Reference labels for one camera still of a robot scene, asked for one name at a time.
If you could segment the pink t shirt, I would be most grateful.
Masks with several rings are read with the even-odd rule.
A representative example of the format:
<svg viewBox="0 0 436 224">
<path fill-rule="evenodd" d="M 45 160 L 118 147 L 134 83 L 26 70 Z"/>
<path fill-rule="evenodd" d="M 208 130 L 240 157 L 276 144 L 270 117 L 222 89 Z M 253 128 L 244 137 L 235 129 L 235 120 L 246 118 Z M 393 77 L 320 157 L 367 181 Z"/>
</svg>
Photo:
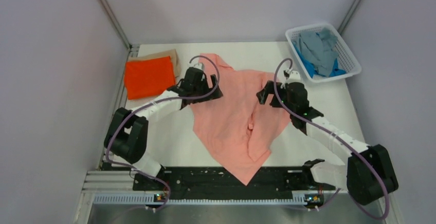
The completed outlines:
<svg viewBox="0 0 436 224">
<path fill-rule="evenodd" d="M 204 53 L 199 61 L 207 75 L 219 72 L 223 96 L 190 106 L 193 131 L 214 160 L 248 185 L 290 122 L 285 110 L 261 105 L 256 96 L 274 74 L 234 70 L 214 53 Z"/>
</svg>

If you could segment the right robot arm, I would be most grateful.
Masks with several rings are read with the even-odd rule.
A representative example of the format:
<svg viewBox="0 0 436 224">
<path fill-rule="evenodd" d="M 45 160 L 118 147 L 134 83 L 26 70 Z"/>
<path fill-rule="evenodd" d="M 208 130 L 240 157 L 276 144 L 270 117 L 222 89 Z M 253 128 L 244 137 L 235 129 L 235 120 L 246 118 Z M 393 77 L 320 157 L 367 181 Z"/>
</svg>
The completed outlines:
<svg viewBox="0 0 436 224">
<path fill-rule="evenodd" d="M 398 180 L 390 155 L 382 145 L 370 146 L 346 134 L 329 122 L 320 111 L 310 106 L 308 93 L 303 83 L 292 82 L 281 87 L 281 83 L 267 81 L 256 94 L 261 105 L 272 96 L 270 106 L 288 108 L 292 111 L 292 125 L 308 137 L 321 143 L 342 162 L 330 164 L 322 159 L 311 162 L 309 170 L 301 175 L 302 184 L 315 189 L 321 183 L 348 191 L 361 205 L 368 205 L 384 196 L 382 180 L 387 193 L 396 191 Z"/>
</svg>

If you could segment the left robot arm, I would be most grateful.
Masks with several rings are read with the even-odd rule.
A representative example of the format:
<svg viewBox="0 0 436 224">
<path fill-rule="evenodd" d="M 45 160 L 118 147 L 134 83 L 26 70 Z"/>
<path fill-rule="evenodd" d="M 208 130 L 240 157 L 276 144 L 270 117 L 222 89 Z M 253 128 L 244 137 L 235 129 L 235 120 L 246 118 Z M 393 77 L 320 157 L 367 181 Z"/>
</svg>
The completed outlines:
<svg viewBox="0 0 436 224">
<path fill-rule="evenodd" d="M 188 105 L 221 98 L 219 81 L 219 73 L 208 77 L 201 68 L 190 67 L 184 78 L 152 101 L 133 109 L 117 109 L 104 140 L 106 152 L 122 158 L 121 166 L 146 174 L 145 182 L 151 189 L 162 188 L 162 165 L 146 151 L 149 124 Z"/>
</svg>

